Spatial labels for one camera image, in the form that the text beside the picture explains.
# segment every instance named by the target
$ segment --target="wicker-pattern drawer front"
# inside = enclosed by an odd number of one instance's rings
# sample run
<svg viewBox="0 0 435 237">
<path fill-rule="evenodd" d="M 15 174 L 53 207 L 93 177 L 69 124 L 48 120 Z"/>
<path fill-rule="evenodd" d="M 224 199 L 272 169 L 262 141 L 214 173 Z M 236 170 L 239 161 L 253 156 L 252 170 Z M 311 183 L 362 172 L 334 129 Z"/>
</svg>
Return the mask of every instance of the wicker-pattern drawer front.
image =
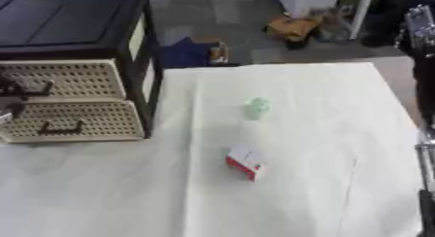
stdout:
<svg viewBox="0 0 435 237">
<path fill-rule="evenodd" d="M 9 143 L 139 140 L 144 132 L 130 101 L 28 103 L 0 128 Z"/>
<path fill-rule="evenodd" d="M 52 84 L 50 95 L 29 96 L 30 101 L 125 98 L 112 60 L 3 61 L 0 72 L 3 78 L 16 82 L 24 96 L 26 92 L 43 91 Z"/>
</svg>

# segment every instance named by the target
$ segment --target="white tablecloth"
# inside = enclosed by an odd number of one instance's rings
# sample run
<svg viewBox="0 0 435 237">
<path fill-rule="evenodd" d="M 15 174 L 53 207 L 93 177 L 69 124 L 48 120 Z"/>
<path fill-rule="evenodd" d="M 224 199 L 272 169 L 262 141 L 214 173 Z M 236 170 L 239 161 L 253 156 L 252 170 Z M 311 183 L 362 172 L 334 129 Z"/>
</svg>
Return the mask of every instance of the white tablecloth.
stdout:
<svg viewBox="0 0 435 237">
<path fill-rule="evenodd" d="M 248 135 L 256 183 L 223 159 Z M 0 236 L 415 236 L 417 135 L 371 64 L 168 70 L 150 140 L 0 146 Z"/>
</svg>

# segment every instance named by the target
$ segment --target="gray tiled floor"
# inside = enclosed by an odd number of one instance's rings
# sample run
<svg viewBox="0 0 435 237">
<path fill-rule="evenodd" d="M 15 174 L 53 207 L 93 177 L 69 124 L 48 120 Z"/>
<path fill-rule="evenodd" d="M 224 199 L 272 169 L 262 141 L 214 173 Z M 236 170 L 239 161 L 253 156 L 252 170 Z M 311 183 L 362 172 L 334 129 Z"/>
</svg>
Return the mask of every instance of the gray tiled floor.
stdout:
<svg viewBox="0 0 435 237">
<path fill-rule="evenodd" d="M 185 36 L 219 38 L 230 48 L 230 60 L 241 64 L 313 62 L 397 55 L 391 49 L 370 50 L 357 43 L 345 46 L 311 41 L 301 51 L 288 51 L 282 41 L 261 28 L 282 12 L 278 0 L 151 0 L 162 45 Z"/>
</svg>

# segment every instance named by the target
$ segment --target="red and white box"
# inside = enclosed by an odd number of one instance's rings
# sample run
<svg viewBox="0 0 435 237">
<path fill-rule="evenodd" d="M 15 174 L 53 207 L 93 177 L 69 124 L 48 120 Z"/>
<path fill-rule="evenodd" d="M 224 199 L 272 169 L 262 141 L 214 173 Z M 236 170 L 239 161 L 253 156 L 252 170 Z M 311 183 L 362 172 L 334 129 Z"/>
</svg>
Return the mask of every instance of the red and white box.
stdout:
<svg viewBox="0 0 435 237">
<path fill-rule="evenodd" d="M 257 181 L 264 173 L 265 162 L 258 152 L 245 146 L 237 146 L 225 158 L 226 163 L 248 175 L 251 181 Z"/>
</svg>

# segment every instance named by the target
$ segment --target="drawer handle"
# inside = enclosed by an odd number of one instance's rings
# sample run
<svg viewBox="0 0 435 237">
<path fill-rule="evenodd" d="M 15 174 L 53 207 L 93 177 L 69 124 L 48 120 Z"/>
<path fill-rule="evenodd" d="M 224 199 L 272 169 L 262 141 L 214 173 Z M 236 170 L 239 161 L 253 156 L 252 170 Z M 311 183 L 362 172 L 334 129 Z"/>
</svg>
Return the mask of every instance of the drawer handle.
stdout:
<svg viewBox="0 0 435 237">
<path fill-rule="evenodd" d="M 0 82 L 0 97 L 32 97 L 32 96 L 49 96 L 54 85 L 53 81 L 48 81 L 41 91 L 25 91 L 18 83 L 4 78 Z"/>
<path fill-rule="evenodd" d="M 84 122 L 82 120 L 77 121 L 76 127 L 70 129 L 50 129 L 50 122 L 46 121 L 38 131 L 39 135 L 57 135 L 57 134 L 80 134 L 83 129 Z"/>
</svg>

